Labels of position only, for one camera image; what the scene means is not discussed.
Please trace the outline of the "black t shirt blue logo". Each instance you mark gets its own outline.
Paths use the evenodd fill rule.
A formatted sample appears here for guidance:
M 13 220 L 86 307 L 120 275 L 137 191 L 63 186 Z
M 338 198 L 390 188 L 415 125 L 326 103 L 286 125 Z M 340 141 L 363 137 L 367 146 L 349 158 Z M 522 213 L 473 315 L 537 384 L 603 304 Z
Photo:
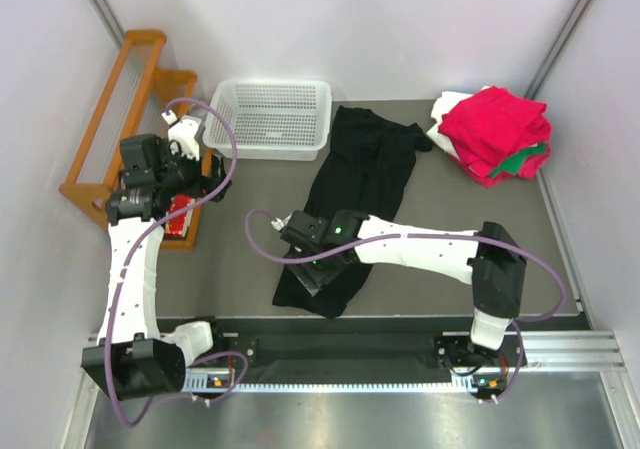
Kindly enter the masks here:
M 416 164 L 416 153 L 432 149 L 433 143 L 416 123 L 402 125 L 369 109 L 341 106 L 331 128 L 330 152 L 313 181 L 304 211 L 327 220 L 343 209 L 392 220 Z M 283 269 L 272 304 L 326 318 L 343 314 L 372 269 L 353 264 L 312 296 L 294 275 L 296 268 Z

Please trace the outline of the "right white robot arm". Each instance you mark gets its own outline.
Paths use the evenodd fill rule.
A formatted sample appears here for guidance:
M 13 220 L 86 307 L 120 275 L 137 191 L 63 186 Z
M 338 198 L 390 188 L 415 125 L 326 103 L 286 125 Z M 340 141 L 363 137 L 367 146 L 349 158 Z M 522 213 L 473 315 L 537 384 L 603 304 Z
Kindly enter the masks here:
M 497 223 L 447 232 L 340 210 L 331 220 L 295 211 L 271 225 L 291 246 L 289 268 L 312 296 L 365 264 L 429 271 L 469 286 L 474 311 L 466 349 L 478 364 L 502 354 L 508 326 L 520 315 L 527 262 Z

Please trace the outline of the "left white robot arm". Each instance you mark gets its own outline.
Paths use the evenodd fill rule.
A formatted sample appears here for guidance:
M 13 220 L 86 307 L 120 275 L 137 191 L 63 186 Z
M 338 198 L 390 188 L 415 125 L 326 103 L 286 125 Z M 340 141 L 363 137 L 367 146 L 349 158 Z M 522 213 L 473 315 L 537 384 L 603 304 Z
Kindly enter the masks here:
M 199 359 L 216 365 L 227 343 L 213 318 L 191 320 L 163 335 L 156 317 L 157 262 L 165 237 L 164 216 L 174 199 L 198 200 L 217 179 L 205 176 L 193 136 L 151 134 L 121 141 L 123 167 L 106 202 L 111 244 L 108 299 L 94 347 L 81 366 L 117 400 L 177 393 L 187 368 Z

